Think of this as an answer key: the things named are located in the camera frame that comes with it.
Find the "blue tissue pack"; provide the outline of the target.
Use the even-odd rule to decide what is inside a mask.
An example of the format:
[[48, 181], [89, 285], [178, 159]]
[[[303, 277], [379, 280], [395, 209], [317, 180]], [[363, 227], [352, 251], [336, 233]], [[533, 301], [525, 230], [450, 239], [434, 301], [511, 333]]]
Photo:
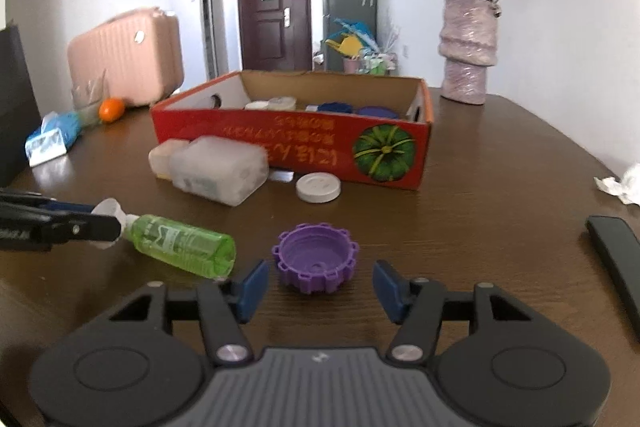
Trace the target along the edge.
[[36, 167], [66, 155], [80, 132], [81, 123], [76, 112], [47, 114], [43, 117], [40, 127], [32, 132], [25, 142], [29, 166]]

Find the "dark blue ridged cap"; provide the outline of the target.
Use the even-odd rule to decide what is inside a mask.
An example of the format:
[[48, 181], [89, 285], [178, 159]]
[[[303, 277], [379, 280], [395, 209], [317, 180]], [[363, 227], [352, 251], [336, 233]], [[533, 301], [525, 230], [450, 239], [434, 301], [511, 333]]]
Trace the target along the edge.
[[354, 113], [354, 108], [350, 104], [344, 102], [328, 102], [320, 104], [318, 106], [318, 112], [352, 114]]

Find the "black phone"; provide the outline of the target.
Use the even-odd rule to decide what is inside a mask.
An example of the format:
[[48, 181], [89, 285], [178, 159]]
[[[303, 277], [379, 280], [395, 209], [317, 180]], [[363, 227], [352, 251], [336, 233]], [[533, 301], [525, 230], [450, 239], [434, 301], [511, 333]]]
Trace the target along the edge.
[[619, 217], [589, 216], [586, 228], [596, 253], [610, 274], [632, 329], [639, 337], [639, 239]]

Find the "purple ridged cap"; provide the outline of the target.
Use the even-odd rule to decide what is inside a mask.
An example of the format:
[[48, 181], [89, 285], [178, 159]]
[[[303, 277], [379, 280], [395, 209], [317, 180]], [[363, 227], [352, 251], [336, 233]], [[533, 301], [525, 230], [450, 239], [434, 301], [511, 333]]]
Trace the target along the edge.
[[359, 249], [346, 229], [302, 223], [282, 232], [271, 254], [283, 285], [305, 295], [332, 294], [354, 276]]

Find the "blue round lid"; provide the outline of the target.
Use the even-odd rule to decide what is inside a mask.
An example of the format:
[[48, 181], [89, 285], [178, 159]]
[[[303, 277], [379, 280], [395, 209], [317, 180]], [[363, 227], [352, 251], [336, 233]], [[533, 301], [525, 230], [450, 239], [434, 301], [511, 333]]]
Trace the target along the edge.
[[381, 119], [398, 119], [399, 115], [383, 106], [363, 106], [356, 110], [356, 114], [362, 117], [381, 118]]

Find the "translucent plastic box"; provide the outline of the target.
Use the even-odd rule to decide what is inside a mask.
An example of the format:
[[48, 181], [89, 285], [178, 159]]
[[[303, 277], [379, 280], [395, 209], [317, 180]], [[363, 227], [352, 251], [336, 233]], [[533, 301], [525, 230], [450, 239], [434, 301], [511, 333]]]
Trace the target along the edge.
[[268, 179], [267, 151], [250, 143], [201, 136], [169, 159], [169, 176], [179, 190], [236, 207]]

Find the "red cardboard box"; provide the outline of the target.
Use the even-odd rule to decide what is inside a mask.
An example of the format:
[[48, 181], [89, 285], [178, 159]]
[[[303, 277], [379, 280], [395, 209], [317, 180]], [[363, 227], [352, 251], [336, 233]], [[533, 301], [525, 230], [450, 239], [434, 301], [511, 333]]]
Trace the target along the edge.
[[[268, 110], [278, 96], [296, 98], [296, 109]], [[318, 112], [328, 102], [354, 113]], [[363, 106], [399, 118], [358, 116]], [[407, 190], [421, 183], [434, 124], [424, 80], [336, 72], [229, 72], [155, 104], [151, 116], [160, 142], [216, 135], [263, 147], [274, 168]]]

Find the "pink textured vase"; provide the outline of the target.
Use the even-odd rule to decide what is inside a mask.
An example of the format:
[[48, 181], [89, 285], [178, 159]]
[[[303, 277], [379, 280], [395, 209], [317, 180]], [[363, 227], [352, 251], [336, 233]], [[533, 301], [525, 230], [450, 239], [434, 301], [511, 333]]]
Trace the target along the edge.
[[438, 53], [445, 59], [442, 96], [484, 105], [488, 69], [498, 62], [500, 9], [486, 0], [445, 0]]

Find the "orange fruit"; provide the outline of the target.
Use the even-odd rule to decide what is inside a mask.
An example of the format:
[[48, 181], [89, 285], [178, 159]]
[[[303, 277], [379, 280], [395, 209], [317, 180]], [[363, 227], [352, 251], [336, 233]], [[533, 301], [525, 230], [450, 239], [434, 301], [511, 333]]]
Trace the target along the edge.
[[99, 107], [99, 118], [103, 124], [113, 124], [126, 112], [126, 104], [121, 98], [106, 98]]

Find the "dark brown door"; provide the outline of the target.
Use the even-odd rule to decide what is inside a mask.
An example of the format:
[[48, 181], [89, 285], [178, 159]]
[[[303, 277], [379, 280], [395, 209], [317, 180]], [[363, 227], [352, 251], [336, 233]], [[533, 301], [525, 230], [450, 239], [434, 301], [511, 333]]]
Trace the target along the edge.
[[309, 70], [311, 0], [238, 0], [242, 64], [250, 70]]

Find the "pink suitcase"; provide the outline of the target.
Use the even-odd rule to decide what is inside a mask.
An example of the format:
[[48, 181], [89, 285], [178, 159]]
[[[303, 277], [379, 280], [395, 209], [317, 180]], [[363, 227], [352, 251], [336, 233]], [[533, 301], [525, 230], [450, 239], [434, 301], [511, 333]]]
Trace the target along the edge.
[[101, 79], [128, 106], [153, 105], [183, 84], [178, 17], [159, 8], [114, 16], [67, 46], [75, 88]]

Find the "clear glass cup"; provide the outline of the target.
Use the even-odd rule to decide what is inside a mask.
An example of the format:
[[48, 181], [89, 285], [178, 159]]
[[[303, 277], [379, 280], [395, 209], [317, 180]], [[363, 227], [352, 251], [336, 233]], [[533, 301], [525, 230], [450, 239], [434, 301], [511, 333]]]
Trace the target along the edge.
[[102, 72], [99, 77], [72, 88], [74, 111], [83, 128], [91, 128], [100, 123], [100, 106], [107, 92], [105, 75], [106, 72]]

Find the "green spray bottle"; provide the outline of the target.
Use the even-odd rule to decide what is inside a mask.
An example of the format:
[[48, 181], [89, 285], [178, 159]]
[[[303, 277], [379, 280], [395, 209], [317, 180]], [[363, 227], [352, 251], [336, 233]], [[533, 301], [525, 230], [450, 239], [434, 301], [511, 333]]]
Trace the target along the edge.
[[122, 229], [119, 241], [166, 265], [215, 281], [227, 280], [234, 268], [236, 247], [228, 234], [164, 217], [130, 215], [114, 198], [102, 200], [92, 214], [115, 218]]

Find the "black paper bag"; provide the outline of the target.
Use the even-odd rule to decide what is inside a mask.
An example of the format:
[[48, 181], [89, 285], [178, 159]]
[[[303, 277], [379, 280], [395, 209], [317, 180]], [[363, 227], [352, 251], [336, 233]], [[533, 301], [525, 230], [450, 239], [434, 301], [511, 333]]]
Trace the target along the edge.
[[28, 165], [25, 143], [41, 117], [16, 25], [2, 29], [0, 44], [0, 179], [5, 187]]

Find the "white round lid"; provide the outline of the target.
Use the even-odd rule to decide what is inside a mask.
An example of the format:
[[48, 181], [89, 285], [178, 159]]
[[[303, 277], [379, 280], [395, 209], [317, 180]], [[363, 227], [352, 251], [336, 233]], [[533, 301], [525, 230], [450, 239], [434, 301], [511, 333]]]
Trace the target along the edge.
[[341, 180], [334, 174], [313, 172], [299, 178], [295, 184], [297, 196], [311, 204], [332, 202], [341, 195]]

